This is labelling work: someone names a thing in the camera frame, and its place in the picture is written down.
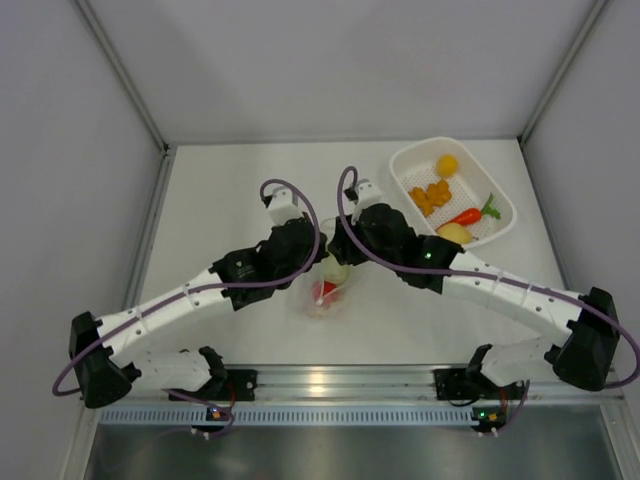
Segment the toy carrot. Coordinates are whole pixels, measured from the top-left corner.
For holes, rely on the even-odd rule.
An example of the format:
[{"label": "toy carrot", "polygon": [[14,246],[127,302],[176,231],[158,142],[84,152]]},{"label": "toy carrot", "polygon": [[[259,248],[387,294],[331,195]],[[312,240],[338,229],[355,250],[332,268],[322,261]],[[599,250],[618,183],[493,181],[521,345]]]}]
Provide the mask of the toy carrot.
[{"label": "toy carrot", "polygon": [[489,195],[489,199],[484,204],[481,210],[478,210],[475,207],[469,208],[468,210],[465,210],[460,215],[458,215],[456,218],[452,218],[451,220],[443,223],[440,226],[442,227],[443,225],[446,225],[448,223],[457,223],[458,225],[472,225],[478,222],[483,217],[483,215],[489,215],[490,217],[500,220],[500,212],[496,210],[493,205],[491,205],[492,203],[493,193]]}]

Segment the white tabletop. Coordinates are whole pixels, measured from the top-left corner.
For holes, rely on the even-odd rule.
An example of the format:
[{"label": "white tabletop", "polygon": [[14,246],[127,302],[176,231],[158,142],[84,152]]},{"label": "white tabletop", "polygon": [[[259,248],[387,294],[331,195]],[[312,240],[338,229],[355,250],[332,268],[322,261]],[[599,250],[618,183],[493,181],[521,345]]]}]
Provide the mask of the white tabletop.
[{"label": "white tabletop", "polygon": [[[518,211],[514,228],[474,249],[491,264],[561,288],[542,216],[516,140],[463,142]],[[389,191],[388,162],[407,142],[256,144],[179,147],[146,273],[146,301],[192,278],[231,250],[254,246],[271,222],[258,198],[266,179],[293,182],[321,219],[336,214],[346,165]],[[389,201],[399,206],[394,194]],[[512,343],[535,332],[463,301],[413,289],[382,267],[358,267],[344,308],[310,318],[298,306],[303,281],[267,301],[204,321],[156,351],[209,345],[227,364],[466,363],[485,343]]]}]

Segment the white wall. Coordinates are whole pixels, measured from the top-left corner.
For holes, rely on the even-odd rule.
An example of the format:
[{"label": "white wall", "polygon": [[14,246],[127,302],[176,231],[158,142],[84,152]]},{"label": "white wall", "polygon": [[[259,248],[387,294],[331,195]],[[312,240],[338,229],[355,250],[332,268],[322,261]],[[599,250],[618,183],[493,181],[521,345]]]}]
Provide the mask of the white wall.
[{"label": "white wall", "polygon": [[3,2],[0,65],[0,477],[49,479],[70,321],[120,306],[159,156],[71,2]]},{"label": "white wall", "polygon": [[519,134],[592,0],[92,0],[172,142]]},{"label": "white wall", "polygon": [[[638,339],[639,18],[640,2],[612,2],[526,148],[569,281],[610,290]],[[633,358],[619,351],[626,374]],[[640,425],[640,383],[626,393]]]}]

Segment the vent grille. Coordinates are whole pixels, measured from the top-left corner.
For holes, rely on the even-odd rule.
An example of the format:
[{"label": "vent grille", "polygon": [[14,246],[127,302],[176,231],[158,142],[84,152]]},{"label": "vent grille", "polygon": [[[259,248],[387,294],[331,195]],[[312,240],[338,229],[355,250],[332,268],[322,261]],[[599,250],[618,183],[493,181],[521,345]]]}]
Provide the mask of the vent grille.
[{"label": "vent grille", "polygon": [[[196,406],[114,406],[105,408],[105,425],[220,425]],[[395,407],[281,407],[237,405],[237,426],[468,426],[476,425],[469,408]]]}]

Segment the white basket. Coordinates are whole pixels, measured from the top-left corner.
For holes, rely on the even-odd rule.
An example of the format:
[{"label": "white basket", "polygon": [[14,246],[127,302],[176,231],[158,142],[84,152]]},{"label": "white basket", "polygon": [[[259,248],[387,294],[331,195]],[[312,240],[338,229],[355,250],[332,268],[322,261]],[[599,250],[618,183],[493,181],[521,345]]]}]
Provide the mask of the white basket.
[{"label": "white basket", "polygon": [[[425,218],[408,192],[414,187],[426,189],[430,183],[440,180],[435,168],[438,159],[445,154],[458,160],[458,171],[446,179],[452,198],[443,207],[435,207],[435,211]],[[468,208],[481,209],[492,193],[492,205],[500,212],[500,220],[485,215],[479,222],[466,226],[477,240],[464,247],[473,248],[490,242],[508,232],[516,222],[516,209],[511,200],[464,145],[453,138],[435,137],[409,145],[391,158],[389,169],[412,217],[426,227],[414,225],[421,233],[435,235],[440,225]]]}]

